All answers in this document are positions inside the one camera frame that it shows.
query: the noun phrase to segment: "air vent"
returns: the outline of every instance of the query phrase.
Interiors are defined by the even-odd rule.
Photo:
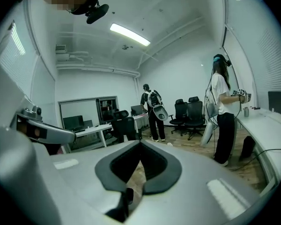
[[[55,47],[55,53],[66,53],[67,52],[67,45],[56,45]]]

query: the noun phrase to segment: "black monitor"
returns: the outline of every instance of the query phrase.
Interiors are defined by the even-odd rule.
[[[64,118],[63,121],[64,121],[64,128],[66,130],[75,131],[80,128],[83,128],[84,126],[83,117],[81,115]]]
[[[281,114],[281,92],[268,92],[268,108],[274,109],[274,112]]]
[[[143,114],[141,105],[131,107],[131,116],[137,116]]]
[[[84,122],[84,126],[83,126],[83,129],[87,129],[88,127],[92,127],[93,126],[93,120],[86,120],[86,121],[83,121]]]

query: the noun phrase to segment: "white backpack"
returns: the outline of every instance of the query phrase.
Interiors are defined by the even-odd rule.
[[[161,98],[160,96],[155,92],[155,90],[151,90],[151,92],[146,91],[145,93],[148,94],[148,100],[147,104],[150,107],[155,107],[157,105],[161,105]]]

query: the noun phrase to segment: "desk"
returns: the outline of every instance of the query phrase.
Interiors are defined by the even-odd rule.
[[[133,117],[134,118],[134,127],[135,127],[135,131],[137,133],[138,133],[138,127],[137,127],[136,121],[138,119],[142,119],[142,118],[145,118],[147,116],[148,116],[147,114],[142,114],[142,115],[138,115],[138,116]],[[103,131],[107,130],[107,129],[111,129],[111,128],[112,128],[112,125],[109,125],[109,124],[99,125],[98,127],[92,127],[92,128],[90,127],[90,128],[85,129],[85,131],[83,131],[83,132],[76,133],[76,137],[82,137],[82,136],[85,136],[85,135],[88,135],[88,134],[91,134],[91,133],[99,132],[100,139],[103,142],[104,147],[106,147],[106,141],[104,139]]]
[[[111,128],[112,128],[112,125],[109,125],[109,124],[99,125],[98,127],[92,127],[92,128],[90,127],[90,128],[85,129],[85,131],[83,131],[83,132],[76,133],[76,137],[82,137],[82,136],[85,136],[85,135],[88,135],[91,133],[99,132],[100,139],[103,142],[104,147],[106,147],[106,141],[104,138],[103,131],[107,130],[107,129],[111,129]]]
[[[258,153],[267,149],[281,149],[281,124],[266,116],[269,110],[252,110],[248,117],[241,111],[237,117],[238,122],[252,135],[256,142]],[[274,171],[276,182],[281,180],[281,151],[267,151],[260,155],[260,159],[267,158]]]
[[[148,114],[147,114],[147,113],[146,113],[146,114],[137,115],[137,116],[133,117],[133,118],[134,118],[134,127],[135,127],[135,131],[136,131],[137,133],[139,132],[139,131],[138,131],[138,127],[137,127],[137,120],[143,119],[143,118],[146,118],[146,117],[148,117]]]

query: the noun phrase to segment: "mounted camera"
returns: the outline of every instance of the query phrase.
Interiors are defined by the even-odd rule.
[[[86,20],[87,24],[92,24],[105,16],[108,9],[109,6],[107,4],[100,6],[98,0],[87,0],[84,4],[80,5],[78,8],[69,10],[69,12],[74,15],[85,14],[88,17]]]

